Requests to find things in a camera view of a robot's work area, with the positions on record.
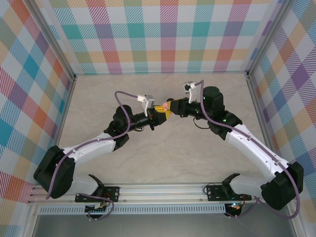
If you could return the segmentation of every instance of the metal frame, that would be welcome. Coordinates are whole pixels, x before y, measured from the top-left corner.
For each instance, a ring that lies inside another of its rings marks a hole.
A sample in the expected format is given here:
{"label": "metal frame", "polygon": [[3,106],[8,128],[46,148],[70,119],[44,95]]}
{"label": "metal frame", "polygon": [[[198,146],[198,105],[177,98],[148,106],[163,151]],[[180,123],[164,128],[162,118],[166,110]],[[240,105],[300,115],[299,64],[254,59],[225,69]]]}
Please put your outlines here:
{"label": "metal frame", "polygon": [[[269,132],[268,132],[267,123],[265,122],[265,118],[264,118],[263,112],[260,109],[259,99],[258,99],[257,94],[255,93],[254,85],[252,83],[251,78],[249,78],[249,76],[247,75],[247,73],[245,74],[245,77],[246,77],[247,85],[248,85],[248,88],[249,88],[249,93],[250,93],[250,96],[251,96],[251,99],[252,99],[252,102],[253,102],[253,106],[255,108],[255,111],[256,111],[256,114],[257,114],[257,117],[258,117],[259,125],[260,125],[260,128],[261,128],[262,135],[263,135],[263,138],[265,140],[266,146],[270,150],[274,151],[275,149],[274,149],[271,137],[270,137]],[[294,213],[295,212],[295,208],[296,208],[296,199],[294,201],[290,202],[287,205],[287,208],[288,208],[288,211],[289,211],[290,214]],[[297,236],[299,236],[299,237],[308,237],[307,234],[306,234],[305,228],[303,226],[301,214],[299,214],[294,219],[291,219],[291,221],[292,221],[292,224],[293,224],[293,227],[294,227],[294,231],[295,231]]]}
{"label": "metal frame", "polygon": [[56,134],[55,145],[58,145],[60,142],[61,134],[62,134],[64,126],[65,126],[66,117],[67,117],[68,110],[70,107],[71,99],[73,98],[76,83],[77,83],[76,78],[74,78],[74,80],[71,82],[71,85],[70,85],[70,90],[69,90],[65,110],[63,113],[63,117],[61,118],[61,121],[60,121],[59,129],[58,129],[57,134]]}
{"label": "metal frame", "polygon": [[257,29],[257,33],[255,34],[255,36],[253,37],[253,40],[250,44],[250,47],[249,47],[249,50],[248,50],[248,53],[245,57],[245,59],[243,60],[243,63],[241,65],[241,70],[246,70],[247,69],[247,65],[250,61],[250,58],[254,52],[254,50],[256,49],[256,46],[258,44],[258,41],[260,40],[261,38],[261,35],[262,33],[264,32],[264,29],[266,28],[267,26],[267,23],[270,19],[270,16],[272,15],[276,5],[277,5],[277,2],[278,0],[270,0],[270,3],[269,3],[269,6],[267,7],[265,13],[264,13],[264,16],[262,18],[262,21]]}
{"label": "metal frame", "polygon": [[27,217],[27,223],[20,235],[21,237],[31,237],[33,235],[35,225],[36,225],[36,220],[39,215],[39,210],[40,210],[39,206],[35,206],[35,205],[30,206],[29,215]]}
{"label": "metal frame", "polygon": [[61,49],[60,45],[57,42],[53,32],[51,31],[49,25],[45,21],[39,7],[33,0],[24,0],[24,4],[30,11],[31,15],[34,17],[36,23],[38,24],[40,30],[42,31],[43,35],[45,36],[48,44],[53,49],[54,53],[56,54],[59,62],[63,66],[64,70],[68,74],[68,76],[75,80],[76,73],[73,71],[72,67],[70,66],[63,50]]}
{"label": "metal frame", "polygon": [[60,37],[60,40],[61,42],[63,43],[66,51],[69,53],[69,56],[71,57],[72,61],[73,61],[73,66],[76,70],[76,73],[83,73],[82,71],[82,68],[81,68],[81,65],[77,59],[77,57],[75,56],[75,53],[69,43],[69,41],[67,40],[67,37],[66,37],[66,34],[60,24],[60,22],[58,21],[57,19],[57,16],[49,2],[49,0],[41,0],[41,3],[43,4],[45,10],[46,10],[46,13],[48,15],[48,17],[50,18],[50,20],[52,21],[59,37]]}
{"label": "metal frame", "polygon": [[[232,203],[232,201],[208,201],[203,193],[207,183],[188,184],[105,184],[119,186],[117,204],[197,204],[197,203]],[[29,204],[63,205],[82,204],[75,202],[75,194],[66,194],[57,199],[46,200],[47,192],[41,186],[34,186]]]}
{"label": "metal frame", "polygon": [[258,68],[259,64],[261,63],[264,55],[266,54],[270,44],[275,39],[275,36],[277,35],[277,32],[279,31],[282,23],[284,22],[288,12],[292,8],[293,4],[296,0],[284,0],[282,6],[280,7],[279,12],[277,13],[277,16],[275,20],[273,21],[261,47],[258,50],[258,53],[256,54],[252,64],[250,65],[248,74],[250,76],[253,75],[253,73]]}

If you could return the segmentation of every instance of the yellow object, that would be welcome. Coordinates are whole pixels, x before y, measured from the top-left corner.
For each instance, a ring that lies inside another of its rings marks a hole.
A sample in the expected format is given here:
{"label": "yellow object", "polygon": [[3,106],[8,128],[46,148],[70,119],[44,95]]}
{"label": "yellow object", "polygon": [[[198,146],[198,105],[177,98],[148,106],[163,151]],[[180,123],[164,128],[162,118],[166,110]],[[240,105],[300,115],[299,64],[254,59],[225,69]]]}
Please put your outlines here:
{"label": "yellow object", "polygon": [[165,113],[166,114],[166,119],[168,119],[171,115],[171,111],[170,110],[164,110],[163,109],[163,106],[162,105],[156,105],[154,106],[155,110],[158,112],[158,113]]}
{"label": "yellow object", "polygon": [[168,109],[170,110],[171,101],[168,101],[167,104],[168,104]]}

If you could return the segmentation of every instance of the white bracket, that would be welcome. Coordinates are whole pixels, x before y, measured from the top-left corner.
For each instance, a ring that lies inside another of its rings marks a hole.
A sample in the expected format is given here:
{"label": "white bracket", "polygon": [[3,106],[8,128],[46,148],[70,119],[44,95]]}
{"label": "white bracket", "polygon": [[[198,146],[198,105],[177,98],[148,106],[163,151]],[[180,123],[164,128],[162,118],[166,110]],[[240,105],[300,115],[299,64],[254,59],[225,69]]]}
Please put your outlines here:
{"label": "white bracket", "polygon": [[198,88],[195,86],[193,81],[184,83],[183,88],[186,94],[190,94],[189,104],[198,99]]}
{"label": "white bracket", "polygon": [[142,107],[147,117],[147,109],[152,109],[154,107],[155,99],[152,95],[137,95],[137,101],[142,102]]}

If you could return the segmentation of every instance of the black mounting bracket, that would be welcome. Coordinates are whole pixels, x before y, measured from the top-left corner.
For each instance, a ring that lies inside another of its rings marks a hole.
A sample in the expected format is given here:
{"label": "black mounting bracket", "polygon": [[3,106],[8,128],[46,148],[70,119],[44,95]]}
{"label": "black mounting bracket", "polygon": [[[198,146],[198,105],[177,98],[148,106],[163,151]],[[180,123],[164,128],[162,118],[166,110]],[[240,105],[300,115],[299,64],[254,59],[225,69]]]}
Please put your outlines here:
{"label": "black mounting bracket", "polygon": [[[110,199],[112,202],[119,201],[119,187],[104,187],[101,197]],[[102,202],[101,199],[86,197],[81,194],[76,194],[75,202]]]}
{"label": "black mounting bracket", "polygon": [[206,186],[208,201],[250,201],[251,196],[246,194],[235,194],[227,197],[223,191],[223,185],[208,185]]}

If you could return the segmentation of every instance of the plaid wall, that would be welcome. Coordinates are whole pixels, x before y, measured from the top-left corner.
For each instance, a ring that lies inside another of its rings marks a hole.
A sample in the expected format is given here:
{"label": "plaid wall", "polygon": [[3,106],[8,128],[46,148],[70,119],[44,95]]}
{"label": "plaid wall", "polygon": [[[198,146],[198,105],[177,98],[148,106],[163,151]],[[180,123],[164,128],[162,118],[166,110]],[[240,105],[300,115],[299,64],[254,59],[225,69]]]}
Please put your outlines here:
{"label": "plaid wall", "polygon": [[277,5],[277,0],[37,2],[73,67],[85,74],[244,71],[263,23],[276,14],[269,7]]}
{"label": "plaid wall", "polygon": [[276,152],[304,167],[304,225],[316,236],[316,0],[295,2],[254,76]]}
{"label": "plaid wall", "polygon": [[0,0],[0,237],[22,229],[70,83],[22,0]]}
{"label": "plaid wall", "polygon": [[270,27],[271,27],[273,21],[275,20],[277,14],[278,14],[278,11],[280,10],[280,8],[281,8],[283,2],[284,2],[284,0],[278,0],[278,1],[277,1],[277,4],[276,4],[276,6],[275,6],[275,8],[274,8],[274,10],[273,10],[273,12],[272,12],[272,14],[271,14],[271,16],[270,16],[268,22],[267,22],[267,24],[266,24],[266,27],[265,27],[265,29],[263,30],[263,32],[262,32],[262,34],[261,34],[261,36],[260,36],[260,38],[259,38],[259,40],[258,40],[258,42],[257,42],[257,44],[256,44],[255,49],[254,49],[253,52],[252,52],[252,55],[251,55],[250,60],[249,60],[249,62],[248,62],[248,64],[247,64],[247,66],[246,66],[246,70],[245,70],[245,71],[249,71],[249,68],[250,68],[250,66],[251,66],[251,64],[252,64],[252,62],[253,62],[253,60],[254,60],[254,58],[256,57],[259,48],[261,47],[263,41],[265,40],[266,35],[267,35],[267,33],[268,33],[268,31],[269,31],[269,29],[270,29]]}

